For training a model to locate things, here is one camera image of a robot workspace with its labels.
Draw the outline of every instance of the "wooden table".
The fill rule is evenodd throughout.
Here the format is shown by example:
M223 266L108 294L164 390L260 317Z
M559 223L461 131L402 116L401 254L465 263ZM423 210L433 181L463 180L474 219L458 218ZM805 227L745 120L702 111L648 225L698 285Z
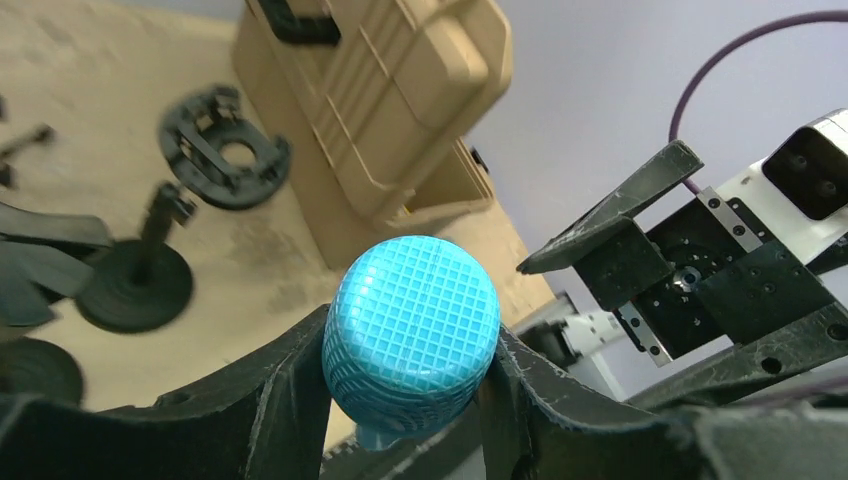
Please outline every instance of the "wooden table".
M9 114L0 140L39 122L58 132L55 145L16 160L20 189L0 192L0 200L94 214L116 237L135 235L155 185L173 180L156 143L160 115L192 91L237 84L234 33L229 23L97 1L0 0L0 95ZM500 206L443 233L489 271L507 325L553 298L541 277L515 274L527 250ZM116 335L63 302L62 318L32 335L80 363L85 408L150 405L285 332L331 299L341 275L324 268L289 187L243 213L201 203L170 244L192 266L197 287L178 321ZM327 445L350 431L334 407Z

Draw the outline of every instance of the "gray wall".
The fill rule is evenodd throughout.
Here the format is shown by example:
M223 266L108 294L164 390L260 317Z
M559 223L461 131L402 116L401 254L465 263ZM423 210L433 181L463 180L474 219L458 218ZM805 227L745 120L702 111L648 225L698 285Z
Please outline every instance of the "gray wall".
M235 19L242 0L124 0ZM515 35L508 95L471 133L498 196L535 249L594 205L664 144L695 70L737 35L776 18L848 7L846 0L499 0ZM798 126L848 107L848 26L816 25L756 41L695 94L681 137L718 185L768 155ZM688 198L682 189L640 216L649 227ZM848 300L844 275L829 286ZM595 307L573 272L549 276L581 309ZM714 352L656 369L629 342L604 353L626 394Z

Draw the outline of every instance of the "light blue textured ball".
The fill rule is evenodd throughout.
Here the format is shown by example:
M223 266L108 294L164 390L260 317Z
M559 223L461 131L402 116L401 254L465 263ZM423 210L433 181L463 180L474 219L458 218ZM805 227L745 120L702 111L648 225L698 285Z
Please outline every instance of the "light blue textured ball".
M432 433L471 401L499 329L495 287L471 255L434 237L395 238L344 276L327 317L324 377L360 427Z

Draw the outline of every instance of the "tan box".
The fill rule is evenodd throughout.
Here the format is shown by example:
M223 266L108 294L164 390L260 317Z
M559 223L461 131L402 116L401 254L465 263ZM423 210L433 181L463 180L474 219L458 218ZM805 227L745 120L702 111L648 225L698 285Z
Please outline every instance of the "tan box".
M290 181L328 267L491 206L462 136L512 78L509 24L492 0L289 3L329 8L341 42L285 44L247 0L233 64L267 133L293 146Z

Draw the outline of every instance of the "textured blue surface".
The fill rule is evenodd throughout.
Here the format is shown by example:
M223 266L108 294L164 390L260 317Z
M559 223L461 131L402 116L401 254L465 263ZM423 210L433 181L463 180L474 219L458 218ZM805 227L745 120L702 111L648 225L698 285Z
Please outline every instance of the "textured blue surface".
M360 426L437 431L479 387L499 329L494 285L471 255L433 237L395 238L342 280L327 318L324 376Z

